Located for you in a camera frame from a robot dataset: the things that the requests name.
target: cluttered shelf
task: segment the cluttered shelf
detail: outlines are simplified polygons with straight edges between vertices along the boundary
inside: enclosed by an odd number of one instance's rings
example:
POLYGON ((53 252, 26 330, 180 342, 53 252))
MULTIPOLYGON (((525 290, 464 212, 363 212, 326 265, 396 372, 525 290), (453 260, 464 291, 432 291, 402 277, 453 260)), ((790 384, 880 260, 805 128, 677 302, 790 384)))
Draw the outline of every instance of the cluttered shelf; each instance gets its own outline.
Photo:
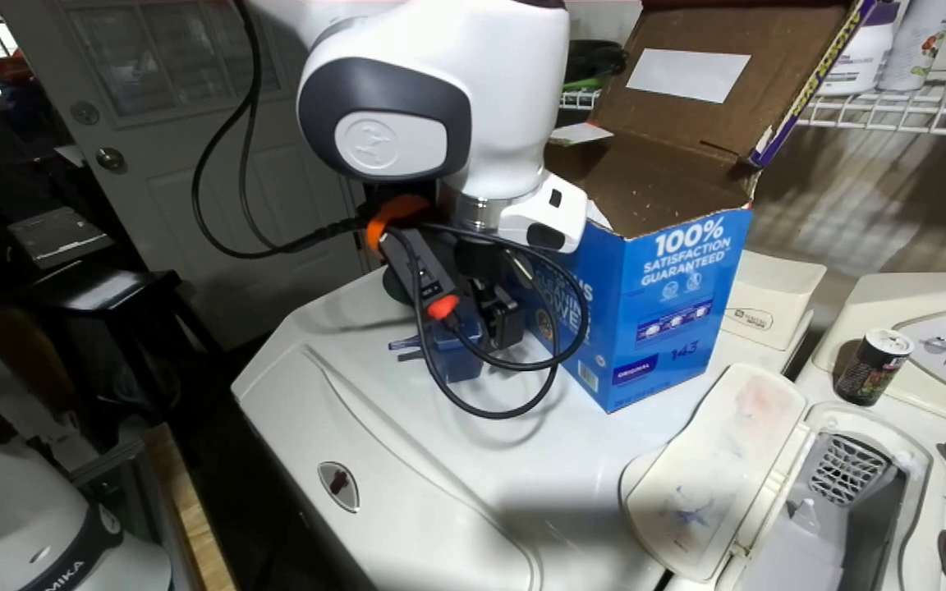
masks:
POLYGON ((916 93, 814 97, 805 128, 863 128, 946 139, 946 68, 931 68, 916 93))

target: wire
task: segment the wire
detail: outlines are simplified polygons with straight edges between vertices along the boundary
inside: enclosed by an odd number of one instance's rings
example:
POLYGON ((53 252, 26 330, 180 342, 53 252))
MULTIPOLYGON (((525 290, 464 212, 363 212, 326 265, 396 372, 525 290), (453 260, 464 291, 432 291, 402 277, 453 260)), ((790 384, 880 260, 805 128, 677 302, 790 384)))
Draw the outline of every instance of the wire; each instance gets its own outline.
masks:
MULTIPOLYGON (((555 378, 558 378, 558 366, 560 366, 563 359, 570 359, 570 356, 582 347, 582 342, 584 342, 584 333, 587 333, 587 300, 584 300, 578 280, 575 280, 563 265, 558 265, 555 260, 548 260, 546 252, 535 252, 535 250, 528 250, 528 248, 522 248, 522 243, 508 243, 508 240, 501 240, 501 236, 470 233, 470 229, 447 227, 447 224, 424 224, 421 229, 450 233, 450 236, 459 236, 459 240, 470 240, 470 243, 490 243, 490 248, 517 250, 517 252, 546 264, 551 274, 558 274, 558 277, 570 287, 570 291, 575 291, 575 300, 578 300, 578 333, 575 333, 570 344, 567 344, 560 356, 551 356, 551 359, 546 359, 546 363, 517 366, 517 363, 508 363, 508 359, 491 359, 491 356, 487 356, 479 344, 474 344, 464 333, 442 325, 442 330, 450 330, 450 335, 456 335, 456 338, 464 342, 467 352, 474 352, 479 363, 487 363, 487 366, 491 366, 491 368, 514 372, 514 375, 517 375, 517 372, 546 372, 546 382, 538 384, 538 391, 535 391, 528 400, 522 400, 522 403, 514 403, 514 407, 501 407, 501 410, 474 407, 470 400, 464 400, 464 399, 447 384, 447 375, 442 375, 442 368, 436 366, 439 359, 432 356, 432 342, 430 342, 430 330, 425 330, 425 318, 424 318, 424 305, 413 302, 418 344, 421 344, 421 352, 424 352, 424 366, 425 366, 436 391, 439 391, 453 407, 459 407, 459 410, 467 410, 467 414, 474 414, 474 418, 481 418, 481 422, 513 422, 513 418, 528 414, 532 407, 538 407, 538 403, 548 399, 548 391, 551 391, 551 384, 555 384, 555 378)), ((413 255, 410 243, 402 240, 402 233, 393 233, 393 236, 396 236, 396 243, 408 250, 408 274, 410 274, 410 277, 421 277, 418 255, 413 255)))
POLYGON ((257 28, 254 28, 254 17, 246 11, 246 0, 234 0, 239 20, 241 20, 241 35, 246 35, 246 47, 248 47, 248 86, 246 86, 246 97, 241 103, 227 116, 227 123, 211 134, 211 140, 204 146, 200 157, 195 157, 195 169, 193 169, 193 182, 191 182, 191 208, 193 208, 193 218, 195 218, 195 227, 200 233, 205 236, 205 243, 234 260, 267 260, 267 255, 279 255, 279 252, 294 252, 294 250, 308 250, 315 243, 326 243, 339 233, 351 233, 356 229, 356 219, 348 218, 348 219, 333 219, 333 224, 326 224, 297 240, 290 240, 290 243, 273 243, 261 227, 257 224, 254 218, 254 208, 248 208, 248 146, 254 146, 254 128, 257 128, 257 109, 259 109, 259 86, 261 86, 261 53, 259 53, 259 40, 257 40, 257 28), (267 248, 267 250, 235 250, 235 248, 227 248, 205 224, 205 212, 204 212, 204 173, 205 173, 205 166, 212 157, 212 150, 220 147, 220 140, 234 131, 234 124, 246 116, 246 128, 241 128, 241 146, 239 146, 239 208, 241 208, 241 219, 246 227, 254 229, 254 236, 267 248))

